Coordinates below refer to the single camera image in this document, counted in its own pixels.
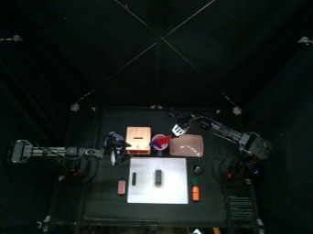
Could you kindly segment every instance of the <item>small orange object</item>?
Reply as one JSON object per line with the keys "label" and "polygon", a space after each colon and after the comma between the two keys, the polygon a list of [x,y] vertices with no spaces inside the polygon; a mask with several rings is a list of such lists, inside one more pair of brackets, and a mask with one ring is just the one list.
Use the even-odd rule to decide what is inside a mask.
{"label": "small orange object", "polygon": [[198,186],[193,187],[193,201],[201,200],[201,189]]}

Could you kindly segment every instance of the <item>small block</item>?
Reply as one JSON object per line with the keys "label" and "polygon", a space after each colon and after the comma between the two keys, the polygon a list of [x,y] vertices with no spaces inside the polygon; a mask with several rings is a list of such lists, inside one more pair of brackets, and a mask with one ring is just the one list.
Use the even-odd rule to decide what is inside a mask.
{"label": "small block", "polygon": [[155,170],[155,186],[162,185],[162,170]]}
{"label": "small block", "polygon": [[119,188],[118,188],[118,194],[123,195],[125,194],[125,188],[126,188],[126,181],[121,180],[119,181]]}

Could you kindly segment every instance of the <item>white object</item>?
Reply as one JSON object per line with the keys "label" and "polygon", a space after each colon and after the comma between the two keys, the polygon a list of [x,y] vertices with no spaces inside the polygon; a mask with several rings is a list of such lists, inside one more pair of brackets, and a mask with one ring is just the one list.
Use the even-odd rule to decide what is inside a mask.
{"label": "white object", "polygon": [[[186,166],[186,158],[131,158],[127,202],[189,204]],[[162,170],[161,186],[155,185],[155,170]]]}

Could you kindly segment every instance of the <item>wooden block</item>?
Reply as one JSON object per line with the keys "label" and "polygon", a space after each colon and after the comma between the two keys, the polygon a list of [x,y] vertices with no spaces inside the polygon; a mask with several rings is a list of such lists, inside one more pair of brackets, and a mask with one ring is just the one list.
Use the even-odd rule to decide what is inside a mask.
{"label": "wooden block", "polygon": [[150,127],[127,127],[126,142],[131,145],[126,148],[129,154],[150,154]]}

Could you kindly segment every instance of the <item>white tray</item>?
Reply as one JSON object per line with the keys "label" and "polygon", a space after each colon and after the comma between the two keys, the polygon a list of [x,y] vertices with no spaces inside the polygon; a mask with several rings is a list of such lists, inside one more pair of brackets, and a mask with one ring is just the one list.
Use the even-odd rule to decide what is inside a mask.
{"label": "white tray", "polygon": [[201,135],[184,134],[170,141],[170,154],[186,157],[204,156],[204,139]]}

